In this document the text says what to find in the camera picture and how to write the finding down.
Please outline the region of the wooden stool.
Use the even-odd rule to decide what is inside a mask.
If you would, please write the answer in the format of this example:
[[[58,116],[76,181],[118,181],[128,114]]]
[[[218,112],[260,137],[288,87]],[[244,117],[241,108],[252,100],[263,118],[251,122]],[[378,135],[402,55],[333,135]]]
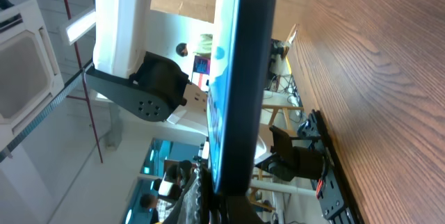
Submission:
[[[261,106],[260,123],[275,126],[291,136],[297,135],[297,120],[291,118],[292,113],[302,116],[304,108],[291,105],[263,104]]]

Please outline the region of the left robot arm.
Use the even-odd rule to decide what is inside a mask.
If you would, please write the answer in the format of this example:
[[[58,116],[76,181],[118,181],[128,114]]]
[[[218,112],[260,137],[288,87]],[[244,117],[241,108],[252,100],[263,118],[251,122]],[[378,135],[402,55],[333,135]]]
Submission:
[[[213,25],[151,8],[152,0],[95,0],[96,41],[87,84],[146,122],[206,136],[205,74],[195,45]]]

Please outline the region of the ceiling light panel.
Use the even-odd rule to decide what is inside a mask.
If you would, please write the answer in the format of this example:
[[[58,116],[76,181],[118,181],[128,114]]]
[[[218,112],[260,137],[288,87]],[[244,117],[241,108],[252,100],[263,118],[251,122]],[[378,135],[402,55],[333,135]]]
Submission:
[[[59,27],[63,44],[73,45],[79,38],[95,27],[95,24],[96,11],[94,6],[87,8],[72,19],[68,19],[66,23]]]

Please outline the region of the computer monitor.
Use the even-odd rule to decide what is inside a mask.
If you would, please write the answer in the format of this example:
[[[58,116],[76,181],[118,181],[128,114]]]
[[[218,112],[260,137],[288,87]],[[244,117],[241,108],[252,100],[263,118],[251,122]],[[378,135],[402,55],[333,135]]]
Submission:
[[[211,61],[202,56],[195,56],[191,81],[201,90],[209,90],[209,72]]]

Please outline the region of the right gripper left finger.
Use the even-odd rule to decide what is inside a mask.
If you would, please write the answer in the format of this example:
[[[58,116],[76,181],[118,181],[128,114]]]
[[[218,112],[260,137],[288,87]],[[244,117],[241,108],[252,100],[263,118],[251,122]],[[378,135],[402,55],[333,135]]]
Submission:
[[[211,178],[206,168],[197,168],[163,224],[209,224]]]

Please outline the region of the Samsung Galaxy smartphone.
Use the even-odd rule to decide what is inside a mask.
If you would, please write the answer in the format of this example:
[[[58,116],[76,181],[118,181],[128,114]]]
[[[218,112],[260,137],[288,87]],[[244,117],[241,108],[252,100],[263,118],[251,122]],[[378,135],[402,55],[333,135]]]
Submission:
[[[216,0],[207,122],[213,190],[250,183],[276,0]]]

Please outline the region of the ceiling air conditioner unit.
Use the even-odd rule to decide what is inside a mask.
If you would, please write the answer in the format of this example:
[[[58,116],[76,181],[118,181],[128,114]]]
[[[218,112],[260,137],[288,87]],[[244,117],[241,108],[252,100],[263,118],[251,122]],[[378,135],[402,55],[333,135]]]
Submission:
[[[36,0],[1,11],[1,149],[64,88]]]

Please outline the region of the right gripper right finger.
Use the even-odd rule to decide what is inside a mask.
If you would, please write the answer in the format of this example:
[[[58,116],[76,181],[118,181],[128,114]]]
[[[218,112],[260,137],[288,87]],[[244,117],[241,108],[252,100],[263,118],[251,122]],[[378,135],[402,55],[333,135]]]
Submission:
[[[222,197],[219,212],[222,224],[266,224],[244,195]]]

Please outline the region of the red pipe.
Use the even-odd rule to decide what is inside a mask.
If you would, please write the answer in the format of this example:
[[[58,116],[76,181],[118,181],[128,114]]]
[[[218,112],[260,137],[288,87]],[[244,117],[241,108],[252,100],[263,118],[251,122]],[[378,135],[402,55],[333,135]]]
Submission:
[[[65,11],[67,13],[67,18],[69,20],[71,20],[72,19],[72,14],[71,14],[69,2],[68,2],[68,0],[63,0],[63,3],[64,3],[64,6],[65,6]],[[78,47],[78,44],[76,43],[76,41],[74,41],[74,51],[75,51],[75,54],[76,54],[76,60],[77,60],[77,64],[79,66],[79,69],[80,69],[80,71],[83,72],[84,71],[84,67],[82,66],[81,56],[80,56],[80,52],[79,52],[79,47]],[[87,107],[88,107],[89,116],[90,116],[91,127],[92,127],[93,134],[94,134],[94,137],[95,137],[97,151],[98,151],[98,154],[99,154],[100,163],[103,163],[104,160],[103,160],[102,151],[101,151],[100,144],[99,144],[99,138],[98,138],[98,135],[97,135],[97,128],[96,128],[95,120],[94,120],[93,113],[92,113],[92,107],[91,107],[91,103],[90,103],[90,99],[89,99],[89,95],[88,95],[88,89],[87,89],[87,85],[86,85],[86,80],[85,80],[84,74],[82,74],[81,77],[82,77],[82,86],[83,86],[83,91],[84,91],[84,97],[73,97],[73,96],[70,96],[70,98],[72,98],[72,99],[79,99],[79,100],[83,100],[83,101],[86,102]]]

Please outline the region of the person in checked shirt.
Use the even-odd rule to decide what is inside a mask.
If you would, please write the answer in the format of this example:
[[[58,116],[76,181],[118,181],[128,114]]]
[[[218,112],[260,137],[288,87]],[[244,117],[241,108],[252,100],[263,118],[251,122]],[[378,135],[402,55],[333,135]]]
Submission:
[[[152,213],[150,224],[163,223],[169,217],[174,208],[174,204],[166,200],[160,199],[155,195],[146,193],[140,198],[140,206],[148,209]]]

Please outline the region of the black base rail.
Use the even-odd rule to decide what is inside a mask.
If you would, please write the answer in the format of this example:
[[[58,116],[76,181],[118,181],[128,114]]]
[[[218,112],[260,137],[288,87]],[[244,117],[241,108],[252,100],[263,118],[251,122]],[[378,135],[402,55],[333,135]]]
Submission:
[[[308,150],[319,152],[324,158],[325,169],[317,194],[323,218],[333,224],[364,224],[320,111],[313,110],[307,115],[298,135],[311,141]]]

